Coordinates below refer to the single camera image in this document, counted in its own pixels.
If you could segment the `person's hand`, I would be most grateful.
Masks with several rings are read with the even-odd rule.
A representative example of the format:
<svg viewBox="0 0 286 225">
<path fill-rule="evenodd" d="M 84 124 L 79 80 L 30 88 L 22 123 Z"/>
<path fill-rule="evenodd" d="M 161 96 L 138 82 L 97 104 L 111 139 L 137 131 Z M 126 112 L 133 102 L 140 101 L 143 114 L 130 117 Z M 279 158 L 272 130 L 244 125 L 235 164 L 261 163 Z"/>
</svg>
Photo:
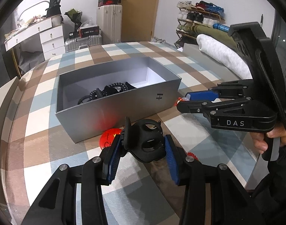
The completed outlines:
<svg viewBox="0 0 286 225">
<path fill-rule="evenodd" d="M 268 133 L 250 133 L 250 136 L 254 147 L 260 154 L 263 154 L 268 149 L 268 145 L 264 140 L 265 136 L 270 139 L 280 138 L 280 146 L 286 145 L 286 130 L 282 124 L 276 125 L 274 129 Z"/>
</svg>

